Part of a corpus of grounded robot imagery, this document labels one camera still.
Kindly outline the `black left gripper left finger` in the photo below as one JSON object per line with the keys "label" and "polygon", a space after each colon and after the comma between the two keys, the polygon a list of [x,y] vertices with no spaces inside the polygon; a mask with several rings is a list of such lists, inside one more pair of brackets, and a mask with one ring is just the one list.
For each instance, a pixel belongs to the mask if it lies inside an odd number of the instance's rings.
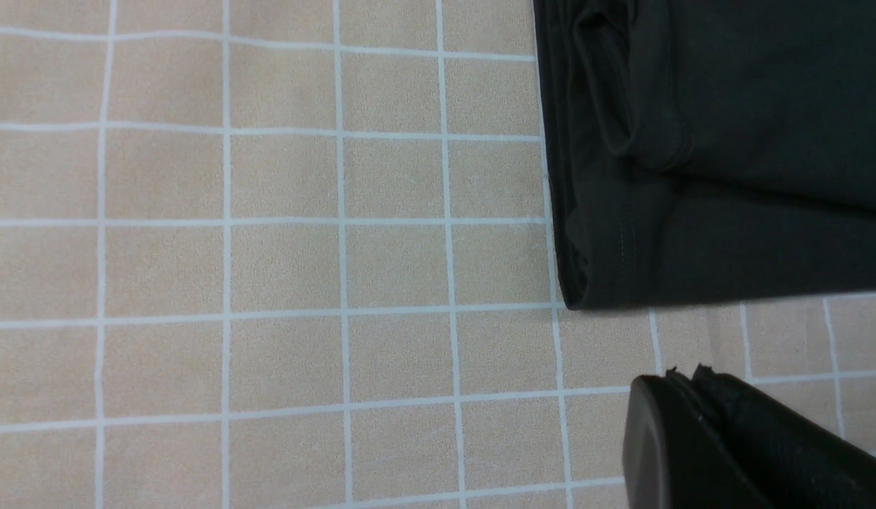
{"label": "black left gripper left finger", "polygon": [[631,508],[773,508],[718,430],[713,404],[677,371],[629,387],[622,470]]}

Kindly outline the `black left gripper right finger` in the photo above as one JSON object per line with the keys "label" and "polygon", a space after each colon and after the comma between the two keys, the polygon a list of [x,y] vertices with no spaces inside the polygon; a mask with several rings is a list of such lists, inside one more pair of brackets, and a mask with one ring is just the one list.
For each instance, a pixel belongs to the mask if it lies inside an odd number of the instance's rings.
{"label": "black left gripper right finger", "polygon": [[707,422],[776,508],[876,508],[876,457],[757,387],[708,366],[692,385]]}

